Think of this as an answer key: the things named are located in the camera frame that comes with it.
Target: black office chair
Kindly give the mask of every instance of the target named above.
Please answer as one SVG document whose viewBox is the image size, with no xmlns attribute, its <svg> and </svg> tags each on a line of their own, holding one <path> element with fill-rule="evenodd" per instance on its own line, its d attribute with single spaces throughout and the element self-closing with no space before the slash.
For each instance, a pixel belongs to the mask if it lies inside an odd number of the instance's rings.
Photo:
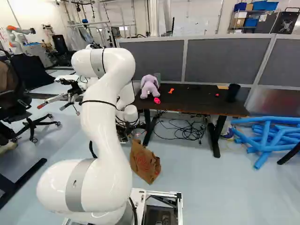
<svg viewBox="0 0 300 225">
<path fill-rule="evenodd" d="M 56 49 L 56 53 L 54 56 L 57 58 L 58 66 L 72 66 L 71 65 L 71 59 L 72 55 L 76 51 L 69 51 L 64 39 L 64 36 L 61 34 L 58 35 L 53 35 L 52 36 L 53 42 L 54 42 L 54 47 Z"/>
<path fill-rule="evenodd" d="M 2 74 L 0 74 L 0 76 L 6 76 L 4 81 L 7 81 L 6 90 L 4 90 L 2 86 L 2 91 L 0 92 L 0 120 L 9 124 L 23 119 L 27 120 L 27 122 L 23 122 L 24 127 L 15 134 L 15 139 L 26 130 L 30 129 L 29 140 L 36 143 L 38 140 L 34 137 L 34 130 L 37 126 L 51 124 L 57 126 L 61 125 L 59 121 L 43 122 L 46 118 L 52 118 L 53 116 L 51 114 L 47 114 L 37 120 L 31 120 L 29 117 L 32 114 L 27 110 L 31 108 L 30 103 L 32 99 L 26 95 L 26 90 L 19 75 L 7 61 L 0 61 L 0 67 L 2 68 L 2 70 L 0 70 Z"/>
</svg>

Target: sneaker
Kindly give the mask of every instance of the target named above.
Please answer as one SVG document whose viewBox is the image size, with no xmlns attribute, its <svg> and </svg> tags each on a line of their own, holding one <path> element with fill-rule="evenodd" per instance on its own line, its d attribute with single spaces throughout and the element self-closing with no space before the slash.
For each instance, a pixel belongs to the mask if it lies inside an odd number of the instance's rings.
<svg viewBox="0 0 300 225">
<path fill-rule="evenodd" d="M 18 146 L 17 143 L 9 141 L 6 145 L 0 145 L 0 155 L 8 150 L 14 150 Z"/>
</svg>

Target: paper bag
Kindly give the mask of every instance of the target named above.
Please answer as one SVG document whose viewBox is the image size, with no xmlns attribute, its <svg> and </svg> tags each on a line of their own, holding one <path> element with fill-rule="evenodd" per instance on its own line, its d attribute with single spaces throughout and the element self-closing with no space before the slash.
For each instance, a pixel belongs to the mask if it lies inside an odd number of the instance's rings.
<svg viewBox="0 0 300 225">
<path fill-rule="evenodd" d="M 152 184 L 161 171 L 159 157 L 141 145 L 141 141 L 137 139 L 132 140 L 130 166 L 148 184 Z"/>
</svg>

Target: desk leg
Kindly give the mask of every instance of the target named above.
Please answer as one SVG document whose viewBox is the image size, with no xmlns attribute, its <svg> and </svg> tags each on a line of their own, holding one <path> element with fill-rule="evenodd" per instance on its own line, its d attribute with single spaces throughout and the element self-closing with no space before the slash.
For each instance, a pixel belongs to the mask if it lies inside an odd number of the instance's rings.
<svg viewBox="0 0 300 225">
<path fill-rule="evenodd" d="M 0 174 L 0 189 L 5 193 L 0 198 L 0 209 L 23 187 L 23 185 L 47 162 L 47 159 L 42 158 L 35 163 L 19 180 L 15 183 Z"/>
<path fill-rule="evenodd" d="M 217 124 L 214 126 L 212 123 L 209 123 L 207 128 L 210 133 L 210 143 L 211 143 L 211 148 L 214 153 L 215 158 L 220 158 L 220 148 L 219 148 L 219 138 L 224 126 L 224 123 L 226 121 L 227 116 L 222 116 L 220 115 L 219 118 L 217 119 Z"/>
<path fill-rule="evenodd" d="M 150 118 L 150 110 L 149 109 L 144 109 L 144 116 L 145 116 L 145 122 L 146 122 L 146 135 L 144 137 L 144 141 L 142 142 L 143 146 L 148 146 L 148 143 L 150 141 L 152 132 L 154 130 L 154 127 L 156 125 L 156 122 L 159 118 L 159 114 L 154 116 L 152 121 Z"/>
</svg>

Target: plush toy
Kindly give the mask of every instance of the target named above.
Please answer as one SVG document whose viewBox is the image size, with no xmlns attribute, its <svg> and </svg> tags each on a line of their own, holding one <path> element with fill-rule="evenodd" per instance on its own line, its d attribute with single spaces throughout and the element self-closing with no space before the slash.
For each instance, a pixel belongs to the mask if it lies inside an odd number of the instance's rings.
<svg viewBox="0 0 300 225">
<path fill-rule="evenodd" d="M 158 84 L 158 80 L 155 76 L 153 75 L 146 75 L 143 76 L 142 80 L 141 80 L 141 89 L 142 89 L 142 93 L 140 98 L 144 99 L 148 97 L 148 94 L 152 94 L 153 97 L 159 97 L 160 93 L 158 92 L 158 88 L 159 88 L 159 84 Z"/>
</svg>

